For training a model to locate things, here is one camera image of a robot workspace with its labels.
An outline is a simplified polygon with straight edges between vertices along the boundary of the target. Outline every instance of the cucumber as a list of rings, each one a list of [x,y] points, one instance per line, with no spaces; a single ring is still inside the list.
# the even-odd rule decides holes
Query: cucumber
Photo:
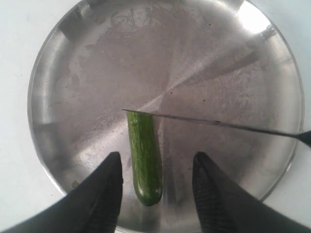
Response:
[[[127,122],[135,192],[142,204],[152,206],[162,197],[162,162],[153,116],[128,112]]]

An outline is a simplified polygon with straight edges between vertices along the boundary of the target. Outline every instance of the white countertop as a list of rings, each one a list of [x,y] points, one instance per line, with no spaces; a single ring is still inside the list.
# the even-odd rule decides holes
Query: white countertop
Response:
[[[0,231],[42,211],[62,195],[35,153],[27,119],[30,74],[40,47],[57,21],[77,0],[2,0],[0,5]],[[253,0],[289,43],[311,89],[311,1]],[[311,129],[311,90],[305,89],[305,129]],[[311,227],[311,150],[299,156],[265,201]]]

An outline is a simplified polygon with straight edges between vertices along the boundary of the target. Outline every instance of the brushed metal surface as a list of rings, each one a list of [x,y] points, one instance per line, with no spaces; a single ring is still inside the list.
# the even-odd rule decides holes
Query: brushed metal surface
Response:
[[[44,43],[29,87],[37,154],[69,192],[111,151],[123,166],[121,232],[199,232],[192,159],[209,154],[265,197],[289,165],[293,139],[157,119],[163,197],[144,207],[132,182],[122,108],[298,132],[303,93],[277,28],[243,0],[84,0]]]

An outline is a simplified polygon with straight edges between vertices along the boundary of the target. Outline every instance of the metal plate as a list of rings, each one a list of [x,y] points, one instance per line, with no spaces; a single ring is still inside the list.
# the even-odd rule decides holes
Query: metal plate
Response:
[[[52,30],[35,63],[28,101],[34,143],[49,176],[69,192],[109,152],[120,151],[118,231],[196,232],[196,151],[264,198],[296,142],[157,119],[164,193],[159,204],[144,207],[133,189],[122,108],[298,132],[303,94],[283,37],[246,1],[85,0]]]

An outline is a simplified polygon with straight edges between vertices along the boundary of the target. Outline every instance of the cucumber slice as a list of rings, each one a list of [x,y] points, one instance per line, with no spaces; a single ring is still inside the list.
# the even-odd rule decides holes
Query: cucumber slice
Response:
[[[128,112],[127,122],[135,192],[142,204],[152,206],[162,197],[162,162],[153,116]]]

